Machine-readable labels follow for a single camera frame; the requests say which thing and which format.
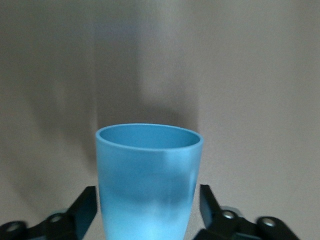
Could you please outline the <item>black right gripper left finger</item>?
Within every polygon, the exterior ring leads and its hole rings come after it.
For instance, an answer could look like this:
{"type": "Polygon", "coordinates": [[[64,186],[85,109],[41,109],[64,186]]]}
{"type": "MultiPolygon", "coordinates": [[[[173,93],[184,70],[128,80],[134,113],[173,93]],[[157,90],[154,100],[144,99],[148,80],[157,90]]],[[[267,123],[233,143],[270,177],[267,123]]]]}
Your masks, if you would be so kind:
{"type": "Polygon", "coordinates": [[[25,221],[0,226],[2,240],[82,240],[97,214],[95,186],[87,186],[65,211],[48,216],[33,227],[25,221]]]}

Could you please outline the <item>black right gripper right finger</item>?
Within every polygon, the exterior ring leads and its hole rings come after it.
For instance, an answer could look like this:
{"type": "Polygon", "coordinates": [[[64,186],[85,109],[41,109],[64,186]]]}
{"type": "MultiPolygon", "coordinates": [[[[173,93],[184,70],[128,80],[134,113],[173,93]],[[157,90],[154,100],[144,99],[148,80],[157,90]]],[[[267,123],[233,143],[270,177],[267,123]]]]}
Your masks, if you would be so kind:
{"type": "Polygon", "coordinates": [[[199,209],[204,228],[197,240],[299,240],[280,219],[261,216],[250,222],[231,209],[223,209],[209,185],[200,185],[199,209]]]}

